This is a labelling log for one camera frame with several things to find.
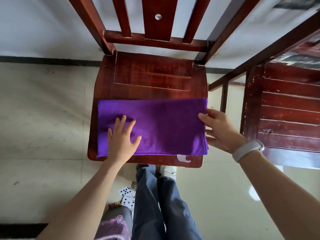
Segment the hand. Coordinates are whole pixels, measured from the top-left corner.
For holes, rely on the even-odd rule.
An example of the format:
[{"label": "hand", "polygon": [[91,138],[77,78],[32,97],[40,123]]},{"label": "hand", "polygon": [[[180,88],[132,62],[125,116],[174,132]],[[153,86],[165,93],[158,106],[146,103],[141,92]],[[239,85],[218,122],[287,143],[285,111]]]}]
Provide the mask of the hand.
[{"label": "hand", "polygon": [[225,113],[214,109],[207,109],[206,112],[208,115],[199,113],[198,117],[212,129],[205,130],[209,145],[233,154],[239,147],[248,142],[247,139],[233,127]]},{"label": "hand", "polygon": [[115,119],[113,132],[108,129],[108,159],[110,163],[116,163],[123,166],[137,150],[141,141],[141,136],[138,136],[133,143],[130,142],[130,133],[135,120],[124,129],[126,116],[122,116],[121,121],[119,118]]}]

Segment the card pile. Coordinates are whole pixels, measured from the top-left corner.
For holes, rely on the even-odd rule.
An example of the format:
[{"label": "card pile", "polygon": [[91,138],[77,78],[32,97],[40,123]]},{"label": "card pile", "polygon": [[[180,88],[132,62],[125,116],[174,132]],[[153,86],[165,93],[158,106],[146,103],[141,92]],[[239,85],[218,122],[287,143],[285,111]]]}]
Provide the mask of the card pile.
[{"label": "card pile", "polygon": [[134,202],[136,197],[137,183],[132,182],[131,185],[128,185],[119,190],[119,194],[122,197],[121,205],[126,206],[131,210],[132,219],[134,218]]}]

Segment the forearm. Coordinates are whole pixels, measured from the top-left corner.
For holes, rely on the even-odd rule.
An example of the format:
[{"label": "forearm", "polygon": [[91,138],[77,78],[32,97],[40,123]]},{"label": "forearm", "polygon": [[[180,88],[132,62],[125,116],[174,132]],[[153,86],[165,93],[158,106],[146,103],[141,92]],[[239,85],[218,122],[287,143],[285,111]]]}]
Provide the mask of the forearm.
[{"label": "forearm", "polygon": [[239,161],[285,239],[320,239],[320,202],[270,163],[260,151]]},{"label": "forearm", "polygon": [[88,240],[98,229],[112,183],[121,166],[106,160],[93,178],[64,207],[37,240]]}]

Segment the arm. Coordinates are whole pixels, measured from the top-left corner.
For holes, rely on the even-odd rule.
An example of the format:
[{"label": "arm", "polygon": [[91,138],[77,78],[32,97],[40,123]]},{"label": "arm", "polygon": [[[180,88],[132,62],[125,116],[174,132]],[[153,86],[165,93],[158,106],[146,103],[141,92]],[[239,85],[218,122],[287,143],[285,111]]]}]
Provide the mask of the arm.
[{"label": "arm", "polygon": [[[247,140],[237,132],[225,113],[207,109],[200,120],[209,145],[234,153]],[[239,161],[263,205],[285,239],[320,239],[320,202],[255,150]]]},{"label": "arm", "polygon": [[141,136],[130,142],[132,121],[124,130],[126,116],[117,118],[113,134],[108,129],[108,159],[93,178],[64,207],[60,214],[39,234],[36,240],[94,239],[111,185],[121,167],[136,151]]}]

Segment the tiled floor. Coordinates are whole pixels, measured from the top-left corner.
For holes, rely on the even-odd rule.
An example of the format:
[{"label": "tiled floor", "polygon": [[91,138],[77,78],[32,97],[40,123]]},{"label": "tiled floor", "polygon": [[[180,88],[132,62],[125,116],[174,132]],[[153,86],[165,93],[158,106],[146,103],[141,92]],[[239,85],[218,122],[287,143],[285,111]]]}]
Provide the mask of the tiled floor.
[{"label": "tiled floor", "polygon": [[[0,222],[47,222],[101,164],[86,158],[98,68],[0,63],[0,71]],[[243,93],[229,88],[226,112],[237,128]],[[220,99],[221,89],[210,92],[209,108]],[[283,171],[320,199],[320,171]],[[108,202],[134,174],[135,165],[122,168]],[[202,168],[178,168],[177,184],[204,239],[283,239],[229,154],[210,147]]]}]

